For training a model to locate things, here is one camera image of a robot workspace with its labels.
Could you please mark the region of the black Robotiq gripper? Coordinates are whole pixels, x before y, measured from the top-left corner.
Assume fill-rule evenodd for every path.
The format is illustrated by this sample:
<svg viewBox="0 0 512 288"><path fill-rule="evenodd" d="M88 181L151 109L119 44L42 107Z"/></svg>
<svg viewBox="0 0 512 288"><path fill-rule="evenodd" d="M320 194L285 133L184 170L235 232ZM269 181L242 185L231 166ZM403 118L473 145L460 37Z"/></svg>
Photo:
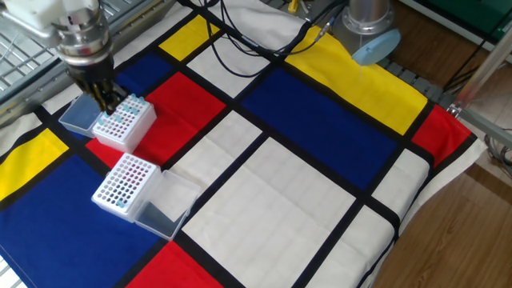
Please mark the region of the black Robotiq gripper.
<svg viewBox="0 0 512 288"><path fill-rule="evenodd" d="M72 77L84 94L96 101L101 112L112 115L127 98L129 91L115 82L114 58L109 54L100 62L88 66L67 65Z"/></svg>

